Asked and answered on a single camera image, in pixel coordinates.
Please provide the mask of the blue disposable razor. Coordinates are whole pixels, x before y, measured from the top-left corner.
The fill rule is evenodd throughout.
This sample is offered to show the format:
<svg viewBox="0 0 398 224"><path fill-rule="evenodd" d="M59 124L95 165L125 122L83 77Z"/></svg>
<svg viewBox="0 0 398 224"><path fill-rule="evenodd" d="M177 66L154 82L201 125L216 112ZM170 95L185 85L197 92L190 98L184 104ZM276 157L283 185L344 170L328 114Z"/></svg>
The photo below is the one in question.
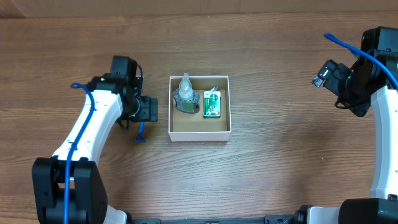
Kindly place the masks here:
<svg viewBox="0 0 398 224"><path fill-rule="evenodd" d="M137 137L134 139L137 142L146 142L146 140L143 138L143 133L144 133L144 126L145 122L141 121L139 125L139 131Z"/></svg>

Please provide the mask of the green soap pack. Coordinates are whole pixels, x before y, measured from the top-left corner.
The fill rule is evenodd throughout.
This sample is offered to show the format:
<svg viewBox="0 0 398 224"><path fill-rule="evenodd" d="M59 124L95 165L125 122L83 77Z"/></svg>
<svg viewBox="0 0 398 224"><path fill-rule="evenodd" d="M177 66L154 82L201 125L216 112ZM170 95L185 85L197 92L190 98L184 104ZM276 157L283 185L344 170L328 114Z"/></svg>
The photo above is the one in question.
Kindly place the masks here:
<svg viewBox="0 0 398 224"><path fill-rule="evenodd" d="M217 87L203 92L203 117L221 117L221 92Z"/></svg>

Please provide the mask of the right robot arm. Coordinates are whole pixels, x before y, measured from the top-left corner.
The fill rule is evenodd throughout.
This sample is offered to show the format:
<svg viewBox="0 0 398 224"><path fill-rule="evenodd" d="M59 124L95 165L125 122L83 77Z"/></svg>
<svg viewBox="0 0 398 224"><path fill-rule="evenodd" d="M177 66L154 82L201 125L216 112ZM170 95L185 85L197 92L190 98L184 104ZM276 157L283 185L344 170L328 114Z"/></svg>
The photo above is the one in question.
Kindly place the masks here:
<svg viewBox="0 0 398 224"><path fill-rule="evenodd" d="M335 103L362 117L373 109L376 163L369 198L347 199L338 207L301 206L288 223L397 223L397 60L358 59L352 67L325 62L312 83L334 93Z"/></svg>

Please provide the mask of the clear pump soap bottle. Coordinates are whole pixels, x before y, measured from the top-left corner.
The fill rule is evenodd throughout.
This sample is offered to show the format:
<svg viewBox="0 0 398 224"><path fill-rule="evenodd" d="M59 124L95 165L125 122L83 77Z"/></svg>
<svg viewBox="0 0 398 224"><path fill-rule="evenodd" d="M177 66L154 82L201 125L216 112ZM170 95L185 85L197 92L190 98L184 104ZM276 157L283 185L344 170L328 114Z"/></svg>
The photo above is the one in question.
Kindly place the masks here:
<svg viewBox="0 0 398 224"><path fill-rule="evenodd" d="M200 110L200 94L192 88L189 73L184 73L179 86L174 90L175 107L188 114L198 113Z"/></svg>

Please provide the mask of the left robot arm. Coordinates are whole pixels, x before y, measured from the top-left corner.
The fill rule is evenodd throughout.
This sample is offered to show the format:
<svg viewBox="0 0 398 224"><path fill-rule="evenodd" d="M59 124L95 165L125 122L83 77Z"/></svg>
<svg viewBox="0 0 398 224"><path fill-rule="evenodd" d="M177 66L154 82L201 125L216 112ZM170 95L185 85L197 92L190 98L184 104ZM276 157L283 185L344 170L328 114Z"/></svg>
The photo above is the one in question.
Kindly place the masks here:
<svg viewBox="0 0 398 224"><path fill-rule="evenodd" d="M143 77L104 74L87 84L82 111L51 157L32 166L37 218L40 223L132 223L129 212L113 208L98 162L114 124L157 121L157 99L141 94Z"/></svg>

